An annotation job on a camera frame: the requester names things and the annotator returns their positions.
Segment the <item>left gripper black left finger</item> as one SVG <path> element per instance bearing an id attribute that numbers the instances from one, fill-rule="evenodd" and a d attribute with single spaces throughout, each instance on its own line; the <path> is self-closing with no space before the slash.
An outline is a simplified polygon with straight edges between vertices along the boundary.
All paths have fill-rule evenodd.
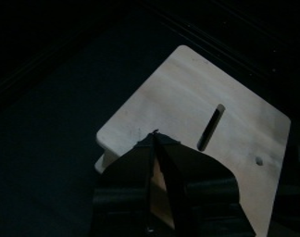
<path id="1" fill-rule="evenodd" d="M 154 134 L 150 133 L 108 165 L 92 197 L 90 237 L 150 237 Z"/>

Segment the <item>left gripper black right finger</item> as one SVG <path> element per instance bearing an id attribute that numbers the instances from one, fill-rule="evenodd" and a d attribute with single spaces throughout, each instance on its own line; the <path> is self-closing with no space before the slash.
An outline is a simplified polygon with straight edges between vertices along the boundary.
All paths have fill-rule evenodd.
<path id="1" fill-rule="evenodd" d="M 211 156 L 155 135 L 175 237 L 255 237 L 233 172 Z"/>

